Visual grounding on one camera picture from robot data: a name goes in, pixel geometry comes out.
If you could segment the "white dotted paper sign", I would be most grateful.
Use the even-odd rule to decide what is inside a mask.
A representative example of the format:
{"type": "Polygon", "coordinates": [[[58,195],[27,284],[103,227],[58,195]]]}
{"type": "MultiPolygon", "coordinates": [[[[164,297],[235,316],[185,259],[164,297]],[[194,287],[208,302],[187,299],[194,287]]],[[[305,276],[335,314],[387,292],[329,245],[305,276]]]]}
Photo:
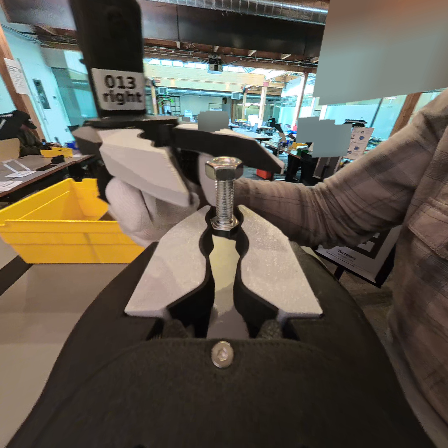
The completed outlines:
{"type": "Polygon", "coordinates": [[[365,153],[369,139],[372,137],[374,128],[353,126],[350,136],[350,144],[345,158],[357,160],[365,153]]]}

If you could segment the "silver hex nut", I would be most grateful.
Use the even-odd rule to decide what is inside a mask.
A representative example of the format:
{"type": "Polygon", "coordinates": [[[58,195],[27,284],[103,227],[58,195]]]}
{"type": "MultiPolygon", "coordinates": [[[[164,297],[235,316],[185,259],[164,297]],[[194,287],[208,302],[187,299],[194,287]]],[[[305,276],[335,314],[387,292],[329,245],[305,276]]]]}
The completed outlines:
{"type": "Polygon", "coordinates": [[[236,216],[232,216],[229,220],[220,219],[214,216],[210,219],[211,227],[216,232],[233,232],[240,225],[240,221],[236,216]]]}

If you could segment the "yellow plastic bin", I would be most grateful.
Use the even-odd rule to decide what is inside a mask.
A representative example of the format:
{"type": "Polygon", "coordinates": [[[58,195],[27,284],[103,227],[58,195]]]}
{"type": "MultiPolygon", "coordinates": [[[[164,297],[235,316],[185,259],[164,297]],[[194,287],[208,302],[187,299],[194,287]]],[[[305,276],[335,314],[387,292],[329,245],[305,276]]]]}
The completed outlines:
{"type": "Polygon", "coordinates": [[[130,263],[144,248],[107,212],[96,179],[67,179],[1,210],[1,238],[28,264],[130,263]]]}

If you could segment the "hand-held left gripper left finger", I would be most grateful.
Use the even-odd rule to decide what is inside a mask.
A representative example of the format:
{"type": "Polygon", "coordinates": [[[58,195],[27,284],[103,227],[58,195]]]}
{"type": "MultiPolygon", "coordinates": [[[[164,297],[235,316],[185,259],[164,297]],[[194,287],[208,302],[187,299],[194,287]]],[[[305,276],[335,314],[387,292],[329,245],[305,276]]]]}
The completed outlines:
{"type": "Polygon", "coordinates": [[[179,320],[186,328],[193,326],[197,338],[207,336],[215,301],[211,212],[204,206],[160,239],[125,307],[126,315],[179,320]]]}

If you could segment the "silver hex bolt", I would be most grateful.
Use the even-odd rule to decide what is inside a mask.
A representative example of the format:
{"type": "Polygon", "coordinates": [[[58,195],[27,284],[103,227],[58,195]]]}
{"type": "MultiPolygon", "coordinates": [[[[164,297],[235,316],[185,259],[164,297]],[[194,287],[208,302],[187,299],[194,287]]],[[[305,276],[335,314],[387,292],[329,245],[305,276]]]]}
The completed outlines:
{"type": "Polygon", "coordinates": [[[206,162],[205,174],[215,182],[216,216],[220,219],[234,216],[234,182],[243,171],[243,162],[235,157],[221,156],[206,162]]]}

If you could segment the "person's right hand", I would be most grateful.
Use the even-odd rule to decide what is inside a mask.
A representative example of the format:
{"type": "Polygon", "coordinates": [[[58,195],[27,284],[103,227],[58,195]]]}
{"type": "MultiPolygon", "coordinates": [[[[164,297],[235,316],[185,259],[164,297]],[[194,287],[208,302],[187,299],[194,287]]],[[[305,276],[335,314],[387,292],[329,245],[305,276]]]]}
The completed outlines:
{"type": "Polygon", "coordinates": [[[105,167],[98,177],[99,197],[108,204],[108,212],[124,234],[136,244],[148,247],[172,227],[206,205],[215,206],[215,182],[205,173],[210,154],[185,151],[182,167],[188,174],[187,186],[192,190],[192,204],[177,206],[156,199],[138,188],[112,176],[105,167]]]}

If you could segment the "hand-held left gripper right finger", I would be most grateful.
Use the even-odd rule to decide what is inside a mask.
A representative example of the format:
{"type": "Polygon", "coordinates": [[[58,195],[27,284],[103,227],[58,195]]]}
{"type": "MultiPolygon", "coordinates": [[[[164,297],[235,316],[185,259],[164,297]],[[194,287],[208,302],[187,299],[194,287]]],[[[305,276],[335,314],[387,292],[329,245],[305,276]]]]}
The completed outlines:
{"type": "Polygon", "coordinates": [[[289,239],[246,206],[236,234],[240,256],[233,285],[233,303],[250,336],[267,321],[282,329],[290,319],[318,319],[323,310],[289,239]]]}

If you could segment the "person's right forearm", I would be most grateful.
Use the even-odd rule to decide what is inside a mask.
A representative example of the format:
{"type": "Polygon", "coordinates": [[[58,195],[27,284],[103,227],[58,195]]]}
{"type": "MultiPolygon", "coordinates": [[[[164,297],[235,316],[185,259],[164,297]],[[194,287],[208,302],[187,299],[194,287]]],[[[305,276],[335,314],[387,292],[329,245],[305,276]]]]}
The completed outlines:
{"type": "Polygon", "coordinates": [[[239,180],[235,202],[301,245],[356,245],[403,222],[421,177],[406,159],[421,150],[399,132],[315,186],[239,180]]]}

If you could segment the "black framed sign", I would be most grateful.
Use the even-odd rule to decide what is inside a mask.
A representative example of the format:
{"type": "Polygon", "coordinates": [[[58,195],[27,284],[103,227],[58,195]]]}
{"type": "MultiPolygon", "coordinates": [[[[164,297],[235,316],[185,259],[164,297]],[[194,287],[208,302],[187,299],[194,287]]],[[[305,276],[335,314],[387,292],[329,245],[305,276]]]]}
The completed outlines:
{"type": "Polygon", "coordinates": [[[389,277],[395,260],[395,249],[401,226],[378,232],[356,246],[336,246],[325,249],[319,245],[313,251],[321,258],[337,266],[335,277],[349,272],[377,288],[389,277]]]}

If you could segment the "background office desk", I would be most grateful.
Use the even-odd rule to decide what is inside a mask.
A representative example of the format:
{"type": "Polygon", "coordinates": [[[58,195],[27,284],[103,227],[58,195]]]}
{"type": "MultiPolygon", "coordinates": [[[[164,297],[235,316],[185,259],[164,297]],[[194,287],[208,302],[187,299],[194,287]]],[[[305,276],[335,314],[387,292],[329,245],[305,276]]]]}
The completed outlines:
{"type": "Polygon", "coordinates": [[[66,179],[76,182],[84,178],[96,177],[97,158],[93,155],[73,156],[65,159],[63,163],[54,164],[51,159],[41,155],[30,155],[19,158],[18,161],[8,161],[7,165],[15,171],[24,171],[28,168],[32,173],[27,176],[10,177],[13,171],[1,164],[0,180],[5,182],[19,182],[9,190],[1,187],[0,201],[3,204],[12,204],[27,196],[53,186],[66,179]]]}

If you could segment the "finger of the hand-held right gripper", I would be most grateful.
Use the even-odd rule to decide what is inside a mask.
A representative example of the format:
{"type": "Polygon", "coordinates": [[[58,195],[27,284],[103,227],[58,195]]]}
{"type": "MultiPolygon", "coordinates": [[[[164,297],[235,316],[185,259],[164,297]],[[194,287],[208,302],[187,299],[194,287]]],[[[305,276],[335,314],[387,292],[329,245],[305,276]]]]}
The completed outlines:
{"type": "Polygon", "coordinates": [[[139,129],[98,132],[99,152],[106,169],[115,178],[169,204],[188,207],[193,194],[171,151],[155,147],[139,129]]]}
{"type": "Polygon", "coordinates": [[[254,138],[228,129],[209,132],[199,131],[197,126],[176,126],[174,146],[214,157],[235,157],[245,166],[275,174],[284,171],[284,163],[254,138]]]}

